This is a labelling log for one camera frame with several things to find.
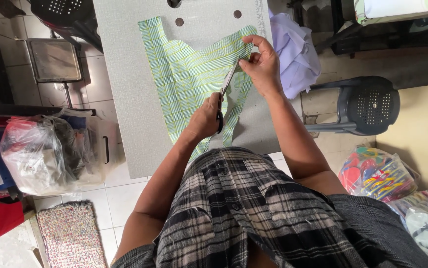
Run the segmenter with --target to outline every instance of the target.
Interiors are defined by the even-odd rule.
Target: hand
[[[201,107],[193,113],[184,133],[191,134],[197,141],[214,135],[219,129],[219,120],[216,119],[219,105],[219,92],[214,92],[204,100]]]
[[[253,85],[264,98],[283,92],[280,82],[280,59],[272,45],[262,36],[248,35],[242,37],[245,43],[253,43],[259,52],[250,56],[250,61],[239,60],[242,70],[252,78]]]

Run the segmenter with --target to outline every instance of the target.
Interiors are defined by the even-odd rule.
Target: scissors
[[[227,91],[227,87],[229,86],[232,77],[234,76],[235,68],[237,68],[237,65],[239,63],[239,59],[237,59],[234,63],[234,66],[232,66],[232,69],[227,73],[225,76],[224,82],[221,86],[220,96],[219,96],[219,105],[217,106],[217,117],[216,119],[219,120],[219,129],[217,130],[217,134],[219,134],[222,131],[222,128],[224,127],[224,115],[222,114],[222,100],[224,98],[224,94]]]

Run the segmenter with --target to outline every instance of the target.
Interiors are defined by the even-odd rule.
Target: person
[[[214,135],[213,93],[139,196],[113,268],[428,267],[428,257],[386,204],[348,195],[282,91],[270,43],[239,64],[269,107],[292,178],[244,148],[207,151],[184,172],[196,145]]]

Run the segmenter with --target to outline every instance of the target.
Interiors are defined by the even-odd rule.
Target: cutting table
[[[183,0],[178,8],[166,0],[93,3],[131,178],[152,175],[173,146],[138,21],[160,16],[169,40],[182,40],[196,50],[247,25],[255,26],[271,42],[266,0]],[[255,88],[239,116],[233,145],[259,154],[280,151],[267,104]],[[210,148],[221,146],[221,135],[211,139]]]

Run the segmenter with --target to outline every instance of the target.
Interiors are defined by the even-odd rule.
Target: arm
[[[189,125],[154,172],[126,221],[113,262],[136,247],[152,243],[161,232],[194,148],[217,131],[218,102],[219,93],[213,93],[193,113]]]
[[[260,53],[252,53],[250,62],[240,60],[239,64],[267,101],[273,127],[292,177],[298,183],[326,195],[347,194],[285,97],[280,82],[280,60],[273,47],[257,35],[246,36],[243,41],[259,47]]]

